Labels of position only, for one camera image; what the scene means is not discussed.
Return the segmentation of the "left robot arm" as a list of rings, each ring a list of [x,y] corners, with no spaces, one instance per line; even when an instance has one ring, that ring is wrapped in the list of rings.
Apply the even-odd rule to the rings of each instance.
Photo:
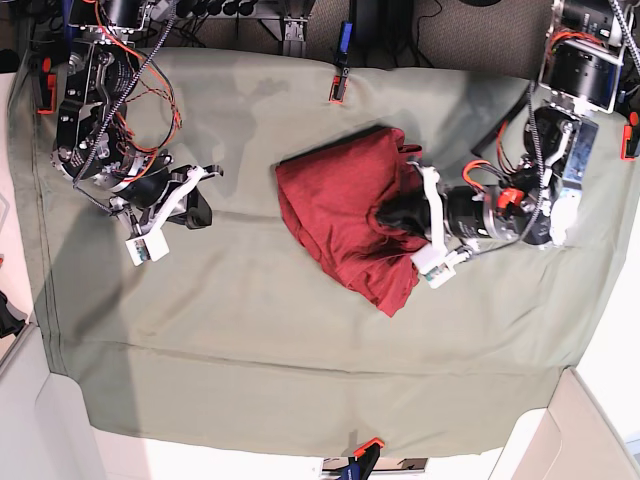
[[[636,1],[556,1],[537,78],[493,133],[497,162],[477,159],[462,170],[463,185],[441,188],[435,169],[415,167],[420,190],[384,202],[378,223],[427,239],[441,251],[450,238],[456,255],[478,254],[477,239],[498,248],[523,242],[561,245],[577,218],[582,184],[598,126],[621,97],[625,59],[639,58],[633,37]]]

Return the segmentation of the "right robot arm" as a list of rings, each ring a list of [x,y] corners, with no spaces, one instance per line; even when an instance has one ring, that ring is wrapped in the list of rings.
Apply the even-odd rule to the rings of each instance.
[[[154,61],[177,18],[175,1],[74,1],[67,17],[78,29],[66,67],[52,162],[74,190],[133,236],[165,222],[190,230],[212,223],[198,190],[222,175],[217,165],[173,168],[167,146],[182,126],[169,79]],[[129,104],[152,94],[169,106],[167,134],[155,146],[136,142]]]

